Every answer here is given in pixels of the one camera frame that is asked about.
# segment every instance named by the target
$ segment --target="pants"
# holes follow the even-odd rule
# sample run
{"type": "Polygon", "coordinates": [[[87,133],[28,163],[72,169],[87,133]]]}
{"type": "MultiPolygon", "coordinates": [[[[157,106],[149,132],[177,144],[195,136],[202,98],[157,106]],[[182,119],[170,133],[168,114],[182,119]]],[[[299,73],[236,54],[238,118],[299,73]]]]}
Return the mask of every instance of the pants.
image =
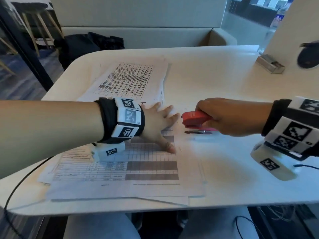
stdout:
{"type": "MultiPolygon", "coordinates": [[[[179,239],[240,239],[234,218],[237,215],[251,219],[247,207],[195,210],[179,239]]],[[[238,218],[238,227],[244,239],[258,239],[249,221],[238,218]]],[[[70,216],[64,239],[140,239],[124,213],[102,213],[70,216]]]]}

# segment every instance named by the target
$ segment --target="black wristband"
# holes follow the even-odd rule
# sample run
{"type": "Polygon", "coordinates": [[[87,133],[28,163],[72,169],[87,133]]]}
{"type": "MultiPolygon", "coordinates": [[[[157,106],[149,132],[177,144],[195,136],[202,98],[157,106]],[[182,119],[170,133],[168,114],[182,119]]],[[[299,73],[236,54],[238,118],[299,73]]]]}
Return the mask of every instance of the black wristband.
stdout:
{"type": "Polygon", "coordinates": [[[266,136],[279,122],[280,118],[284,115],[289,106],[291,100],[289,99],[281,99],[274,101],[269,117],[265,123],[263,131],[261,135],[264,137],[266,136]]]}
{"type": "MultiPolygon", "coordinates": [[[[98,141],[99,143],[121,143],[125,140],[129,140],[130,138],[113,138],[111,137],[115,126],[118,124],[117,121],[117,106],[115,104],[114,99],[107,99],[105,97],[100,97],[97,101],[99,104],[102,122],[104,126],[104,136],[98,141]]],[[[139,126],[138,131],[135,136],[141,135],[145,127],[145,115],[143,110],[141,111],[141,125],[139,126]]]]}

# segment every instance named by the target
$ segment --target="water bottle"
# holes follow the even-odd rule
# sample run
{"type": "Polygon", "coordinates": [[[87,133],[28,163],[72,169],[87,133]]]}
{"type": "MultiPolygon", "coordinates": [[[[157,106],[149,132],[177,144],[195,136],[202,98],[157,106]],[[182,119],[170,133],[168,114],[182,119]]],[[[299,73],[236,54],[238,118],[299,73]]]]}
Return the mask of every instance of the water bottle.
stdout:
{"type": "Polygon", "coordinates": [[[258,49],[258,53],[259,54],[263,54],[263,52],[265,51],[265,48],[267,47],[267,45],[269,44],[270,40],[274,36],[275,31],[279,27],[281,21],[284,19],[286,11],[289,9],[291,3],[293,3],[293,0],[288,0],[286,5],[284,5],[282,8],[280,8],[277,11],[277,15],[273,19],[273,21],[272,21],[272,23],[270,25],[270,28],[269,28],[268,32],[266,33],[266,35],[265,35],[264,41],[259,46],[259,49],[258,49]]]}

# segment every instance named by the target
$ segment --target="white table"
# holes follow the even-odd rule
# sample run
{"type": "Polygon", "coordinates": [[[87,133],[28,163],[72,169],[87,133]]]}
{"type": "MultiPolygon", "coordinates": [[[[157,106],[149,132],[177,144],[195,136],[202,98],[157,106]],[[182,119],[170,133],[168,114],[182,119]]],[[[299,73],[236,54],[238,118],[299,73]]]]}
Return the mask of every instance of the white table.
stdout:
{"type": "MultiPolygon", "coordinates": [[[[95,52],[75,60],[43,100],[76,100],[89,87],[93,66],[100,64],[105,70],[115,57],[122,56],[165,57],[171,64],[164,84],[166,103],[173,104],[179,112],[194,110],[198,100],[208,97],[273,101],[300,95],[318,99],[319,79],[315,72],[291,67],[284,75],[270,75],[255,64],[256,49],[256,46],[215,46],[95,52]]],[[[201,150],[200,159],[208,180],[207,195],[190,198],[189,208],[318,202],[319,172],[303,168],[295,180],[276,179],[249,155],[259,140],[259,135],[244,138],[220,135],[213,142],[199,142],[197,149],[201,150]]],[[[309,158],[305,164],[319,166],[319,159],[309,158]]],[[[2,207],[15,185],[35,166],[0,180],[2,207]]],[[[18,188],[9,204],[11,212],[61,215],[185,208],[140,199],[45,201],[48,187],[36,181],[42,169],[18,188]]]]}

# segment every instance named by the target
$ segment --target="bottle label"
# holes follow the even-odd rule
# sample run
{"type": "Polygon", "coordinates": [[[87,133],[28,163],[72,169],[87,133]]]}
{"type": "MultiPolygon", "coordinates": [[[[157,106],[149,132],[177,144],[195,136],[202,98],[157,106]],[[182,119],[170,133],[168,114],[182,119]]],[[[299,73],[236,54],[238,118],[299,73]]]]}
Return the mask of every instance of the bottle label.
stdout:
{"type": "Polygon", "coordinates": [[[270,27],[274,27],[274,28],[277,28],[279,27],[281,21],[284,19],[284,16],[283,14],[277,14],[276,17],[273,19],[270,27]]]}

